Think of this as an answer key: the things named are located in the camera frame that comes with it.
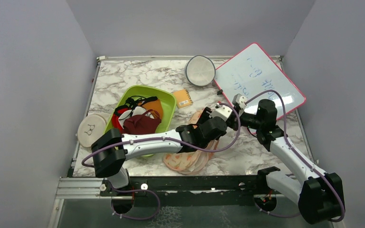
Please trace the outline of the peach floral mesh laundry bag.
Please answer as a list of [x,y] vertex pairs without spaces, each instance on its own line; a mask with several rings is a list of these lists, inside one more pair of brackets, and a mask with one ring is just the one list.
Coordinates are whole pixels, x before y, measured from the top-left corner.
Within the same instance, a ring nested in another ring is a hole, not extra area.
[[198,174],[213,157],[213,153],[204,151],[167,153],[163,163],[167,168],[183,175]]

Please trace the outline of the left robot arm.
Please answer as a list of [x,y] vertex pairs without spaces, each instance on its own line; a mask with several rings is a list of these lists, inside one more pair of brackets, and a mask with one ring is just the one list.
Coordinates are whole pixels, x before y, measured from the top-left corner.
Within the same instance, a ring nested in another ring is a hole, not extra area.
[[205,150],[212,140],[224,136],[226,121],[233,114],[226,105],[205,108],[196,124],[181,125],[164,133],[121,134],[113,128],[91,145],[91,158],[97,178],[113,178],[112,188],[119,195],[130,190],[123,163],[135,157],[156,153],[184,153]]

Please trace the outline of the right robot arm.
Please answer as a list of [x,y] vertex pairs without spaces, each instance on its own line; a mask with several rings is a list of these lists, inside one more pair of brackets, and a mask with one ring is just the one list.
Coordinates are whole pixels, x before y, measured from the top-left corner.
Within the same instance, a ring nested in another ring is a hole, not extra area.
[[252,128],[256,138],[265,149],[277,156],[295,179],[276,167],[258,172],[255,187],[261,193],[276,190],[296,203],[300,215],[309,224],[330,220],[341,221],[345,215],[342,180],[336,173],[327,173],[299,152],[287,134],[277,125],[275,103],[262,99],[256,114],[244,112],[246,98],[235,95],[233,107],[239,118],[232,116],[230,126]]

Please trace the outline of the orange bra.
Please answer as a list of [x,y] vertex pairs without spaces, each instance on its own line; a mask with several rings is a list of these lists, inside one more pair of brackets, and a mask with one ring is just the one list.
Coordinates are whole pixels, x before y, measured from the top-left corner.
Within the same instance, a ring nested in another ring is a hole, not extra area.
[[146,99],[144,101],[140,101],[138,105],[146,110],[151,110],[148,114],[150,117],[163,119],[163,108],[159,99]]

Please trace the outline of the maroon bra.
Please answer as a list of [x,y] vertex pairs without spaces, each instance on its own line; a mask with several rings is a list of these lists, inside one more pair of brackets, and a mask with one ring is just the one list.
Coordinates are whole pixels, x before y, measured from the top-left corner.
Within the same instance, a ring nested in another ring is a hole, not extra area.
[[124,133],[135,135],[155,133],[162,120],[150,117],[148,115],[150,111],[147,110],[144,114],[135,115],[127,119],[124,123]]

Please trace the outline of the red and white bra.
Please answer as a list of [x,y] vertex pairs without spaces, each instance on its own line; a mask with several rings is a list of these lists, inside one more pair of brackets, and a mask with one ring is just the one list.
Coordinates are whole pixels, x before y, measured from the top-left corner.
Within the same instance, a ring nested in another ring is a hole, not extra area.
[[114,128],[118,129],[121,133],[124,132],[124,123],[127,119],[131,118],[132,116],[144,114],[147,110],[143,107],[136,107],[133,109],[129,108],[121,108],[115,110],[111,118],[111,124]]

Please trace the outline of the flat round white laundry bag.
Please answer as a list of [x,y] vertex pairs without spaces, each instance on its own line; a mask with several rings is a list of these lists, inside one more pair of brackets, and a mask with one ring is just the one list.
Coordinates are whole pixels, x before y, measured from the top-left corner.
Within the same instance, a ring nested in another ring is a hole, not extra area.
[[88,148],[104,133],[106,121],[97,114],[85,117],[77,130],[77,139],[82,147]]

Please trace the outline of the yellow spiral notebook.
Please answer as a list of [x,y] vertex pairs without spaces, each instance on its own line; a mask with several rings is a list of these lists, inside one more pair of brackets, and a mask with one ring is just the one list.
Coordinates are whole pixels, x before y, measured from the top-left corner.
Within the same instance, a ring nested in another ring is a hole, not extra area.
[[186,89],[175,91],[172,94],[176,99],[176,105],[179,109],[188,107],[193,104],[191,96]]

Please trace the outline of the green plastic tray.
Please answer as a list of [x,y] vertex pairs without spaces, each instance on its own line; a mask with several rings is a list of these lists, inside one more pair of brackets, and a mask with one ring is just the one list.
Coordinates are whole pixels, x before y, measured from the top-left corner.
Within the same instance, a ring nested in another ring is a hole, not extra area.
[[155,153],[177,153],[182,146],[168,138],[179,138],[169,130],[176,107],[175,97],[164,90],[145,85],[134,85],[124,92],[109,117],[105,131],[115,129],[121,134],[119,148],[126,159]]

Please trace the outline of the pink framed whiteboard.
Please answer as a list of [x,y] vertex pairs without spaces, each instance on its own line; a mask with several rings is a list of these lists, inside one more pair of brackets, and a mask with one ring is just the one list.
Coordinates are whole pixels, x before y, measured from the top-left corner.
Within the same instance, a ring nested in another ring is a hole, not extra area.
[[214,81],[229,102],[236,94],[252,99],[245,109],[251,114],[261,99],[275,102],[278,119],[306,102],[303,93],[257,43],[219,66]]

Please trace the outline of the aluminium table frame rail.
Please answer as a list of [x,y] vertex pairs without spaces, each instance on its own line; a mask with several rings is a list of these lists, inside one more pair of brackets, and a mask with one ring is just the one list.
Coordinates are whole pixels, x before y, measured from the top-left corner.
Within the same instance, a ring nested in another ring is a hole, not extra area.
[[132,196],[101,196],[100,178],[60,178],[55,199],[116,199],[131,200]]

